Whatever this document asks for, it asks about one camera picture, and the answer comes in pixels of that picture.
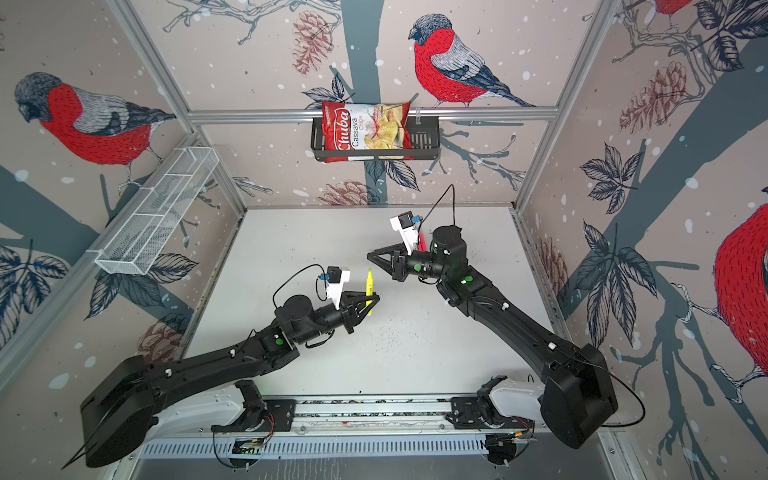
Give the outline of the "yellow highlighter pen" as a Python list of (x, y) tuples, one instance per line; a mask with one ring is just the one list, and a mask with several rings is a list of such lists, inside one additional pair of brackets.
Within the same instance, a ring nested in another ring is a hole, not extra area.
[[(368, 269), (367, 272), (367, 278), (366, 278), (366, 296), (372, 296), (374, 294), (374, 277), (373, 277), (373, 271), (372, 269)], [(367, 308), (367, 315), (372, 315), (371, 309), (372, 309), (373, 301), (369, 300), (366, 302), (366, 308)]]

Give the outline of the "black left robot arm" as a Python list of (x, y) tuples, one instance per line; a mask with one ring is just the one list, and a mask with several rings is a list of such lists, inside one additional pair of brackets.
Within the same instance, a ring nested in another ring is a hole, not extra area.
[(332, 335), (342, 326), (352, 334), (380, 296), (350, 291), (337, 305), (315, 309), (309, 297), (294, 295), (275, 310), (275, 319), (243, 341), (182, 360), (147, 363), (123, 360), (80, 405), (83, 445), (67, 461), (86, 466), (112, 464), (138, 448), (166, 408), (200, 392), (267, 375), (298, 358), (297, 346)]

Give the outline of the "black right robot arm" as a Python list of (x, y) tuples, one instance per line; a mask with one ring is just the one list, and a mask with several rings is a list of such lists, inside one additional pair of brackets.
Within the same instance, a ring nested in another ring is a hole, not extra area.
[(557, 336), (506, 299), (469, 263), (460, 227), (437, 228), (424, 252), (395, 244), (369, 252), (367, 259), (399, 282), (409, 275), (435, 279), (450, 306), (490, 329), (525, 360), (544, 384), (538, 398), (543, 422), (565, 445), (580, 448), (618, 410), (602, 353)]

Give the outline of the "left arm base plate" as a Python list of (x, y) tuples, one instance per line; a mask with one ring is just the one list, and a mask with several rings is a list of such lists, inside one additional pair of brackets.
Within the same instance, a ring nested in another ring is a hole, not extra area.
[(221, 433), (281, 433), (292, 427), (297, 402), (294, 399), (267, 399), (262, 406), (245, 406), (242, 413), (226, 425), (212, 425)]

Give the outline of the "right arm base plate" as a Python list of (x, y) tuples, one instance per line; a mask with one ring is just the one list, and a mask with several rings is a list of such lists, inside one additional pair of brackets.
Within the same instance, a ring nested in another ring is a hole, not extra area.
[(505, 417), (499, 413), (489, 400), (477, 396), (458, 396), (450, 399), (450, 411), (445, 419), (455, 429), (522, 429), (534, 426), (531, 419), (524, 417)]

